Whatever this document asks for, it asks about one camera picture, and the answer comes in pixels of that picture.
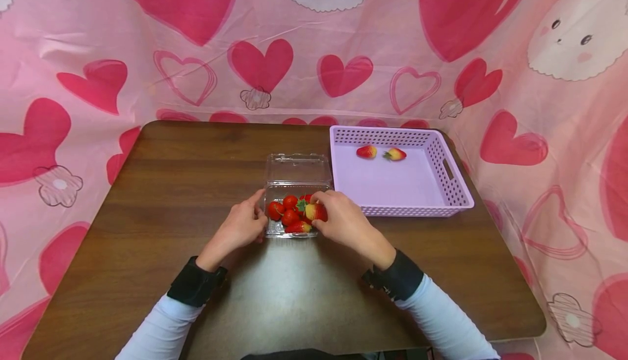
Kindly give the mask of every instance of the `pink fabric backdrop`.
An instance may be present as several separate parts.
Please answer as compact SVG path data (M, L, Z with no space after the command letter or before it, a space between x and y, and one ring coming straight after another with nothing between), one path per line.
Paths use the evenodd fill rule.
M156 119L430 127L548 318L628 359L628 0L0 0L0 359Z

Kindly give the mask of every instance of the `person's left hand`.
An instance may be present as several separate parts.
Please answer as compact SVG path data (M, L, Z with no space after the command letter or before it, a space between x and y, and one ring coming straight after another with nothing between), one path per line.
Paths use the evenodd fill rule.
M220 261L232 251L253 241L261 243L264 239L264 228L268 224L268 217L257 205L262 195L264 190L258 190L244 202L231 207L225 222L198 256L196 264L199 268L213 272L218 269Z

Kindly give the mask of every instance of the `basket handle hole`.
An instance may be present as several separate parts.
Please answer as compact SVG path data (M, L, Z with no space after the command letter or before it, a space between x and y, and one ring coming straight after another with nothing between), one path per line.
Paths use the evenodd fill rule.
M445 171L447 172L447 177L449 177L449 179L454 179L454 174L451 172L451 168L449 167L449 163L447 163L447 160L443 159L443 166L445 166Z

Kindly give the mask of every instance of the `perforated basket wall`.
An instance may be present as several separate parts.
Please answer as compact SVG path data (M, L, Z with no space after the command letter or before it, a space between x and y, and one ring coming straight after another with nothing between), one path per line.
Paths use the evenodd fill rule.
M336 182L335 146L375 145L378 148L399 147L421 149L425 153L428 165L416 170L430 171L442 197L442 206L396 206L368 205L360 206L365 215L370 216L406 216L406 217L449 217L457 212L474 207L474 200L464 183L462 174L451 155L445 139L438 131L429 129L371 128L335 125L330 129L331 161ZM336 182L336 190L343 191L342 182Z

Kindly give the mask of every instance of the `wooden table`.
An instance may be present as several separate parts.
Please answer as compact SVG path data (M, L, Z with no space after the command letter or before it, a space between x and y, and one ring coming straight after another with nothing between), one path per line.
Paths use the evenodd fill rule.
M23 359L112 359L231 205L264 185L268 154L328 154L328 132L300 125L147 125ZM538 336L546 326L542 311L478 191L464 178L476 203L469 211L449 219L371 222L489 340ZM228 284L194 324L187 359L305 347L339 355L428 344L412 319L360 282L366 262L322 237L271 239L224 265Z

